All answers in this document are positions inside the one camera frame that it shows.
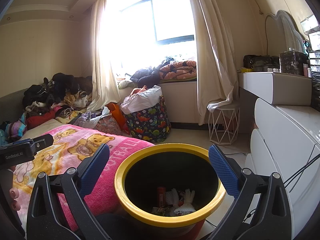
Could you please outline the left hand painted nails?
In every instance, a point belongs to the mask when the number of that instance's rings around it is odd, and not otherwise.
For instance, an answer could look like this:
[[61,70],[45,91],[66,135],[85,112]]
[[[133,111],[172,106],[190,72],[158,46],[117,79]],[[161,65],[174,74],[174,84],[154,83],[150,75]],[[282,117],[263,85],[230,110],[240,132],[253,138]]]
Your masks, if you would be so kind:
[[19,197],[19,191],[17,188],[13,187],[9,190],[9,196],[12,199],[11,208],[15,211],[19,211],[21,209],[21,205],[18,203],[17,198]]

